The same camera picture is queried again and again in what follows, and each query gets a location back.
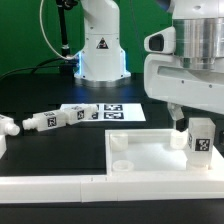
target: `table surface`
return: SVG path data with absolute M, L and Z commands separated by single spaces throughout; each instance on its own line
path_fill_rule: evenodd
M 74 86 L 71 77 L 20 74 L 0 82 L 0 114 L 21 127 L 7 136 L 0 176 L 105 174 L 105 130 L 171 128 L 166 103 L 149 99 L 141 74 L 116 88 Z M 82 122 L 44 132 L 24 131 L 22 120 L 66 103 L 140 103 L 145 122 Z M 224 223 L 224 200 L 1 205 L 3 223 Z

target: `black cable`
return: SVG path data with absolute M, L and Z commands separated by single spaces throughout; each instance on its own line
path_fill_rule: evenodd
M 27 70 L 31 70 L 31 69 L 58 68 L 58 67 L 59 67 L 58 65 L 52 65 L 52 66 L 19 68 L 19 69 L 15 69 L 15 70 L 12 70 L 12 71 L 9 71 L 7 73 L 0 75 L 0 81 L 2 81 L 4 78 L 7 78 L 8 76 L 16 75 L 17 72 L 27 71 Z
M 46 60 L 46 61 L 43 61 L 43 62 L 41 62 L 40 64 L 38 64 L 38 65 L 37 65 L 37 66 L 30 72 L 30 74 L 34 74 L 34 73 L 39 69 L 38 67 L 40 67 L 40 66 L 49 64 L 49 63 L 51 63 L 51 62 L 62 61 L 62 60 L 64 60 L 64 59 L 62 59 L 62 58 L 52 58 L 52 59 L 48 59 L 48 60 Z
M 141 39 L 140 39 L 140 35 L 139 35 L 139 31 L 138 31 L 138 28 L 137 28 L 137 23 L 136 23 L 136 19 L 135 19 L 135 13 L 134 13 L 132 0 L 129 0 L 129 3 L 130 3 L 130 8 L 131 8 L 132 22 L 134 24 L 135 38 L 137 40 L 139 51 L 140 51 L 140 54 L 141 54 L 141 57 L 142 57 L 142 63 L 144 65 L 144 61 L 145 61 L 144 52 L 145 51 L 143 49 L 143 46 L 142 46 L 142 43 L 141 43 Z

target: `white platform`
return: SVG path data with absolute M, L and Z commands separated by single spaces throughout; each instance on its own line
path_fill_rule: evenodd
M 106 131 L 107 175 L 1 177 L 0 203 L 224 198 L 224 159 L 215 148 L 210 170 L 186 171 L 184 153 L 169 147 L 171 130 L 123 130 L 129 135 L 123 152 L 111 151 L 116 132 Z M 121 159 L 134 170 L 114 172 Z

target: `warning label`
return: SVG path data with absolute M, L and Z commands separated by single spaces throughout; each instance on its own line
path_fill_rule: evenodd
M 97 46 L 97 49 L 109 49 L 104 38 L 101 39 L 100 43 Z

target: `green backdrop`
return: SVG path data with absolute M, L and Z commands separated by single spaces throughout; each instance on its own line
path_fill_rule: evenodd
M 60 52 L 61 41 L 55 0 L 45 0 L 44 26 L 52 45 Z M 162 11 L 154 0 L 116 0 L 120 7 L 121 46 L 127 52 L 127 67 L 132 73 L 143 72 L 142 53 L 136 39 L 132 19 L 134 12 L 141 48 L 144 38 L 171 25 L 171 15 Z M 32 67 L 55 55 L 46 45 L 39 25 L 40 0 L 1 0 L 0 74 L 13 69 Z M 66 11 L 69 43 L 72 53 L 79 51 L 83 41 L 83 11 L 79 4 Z

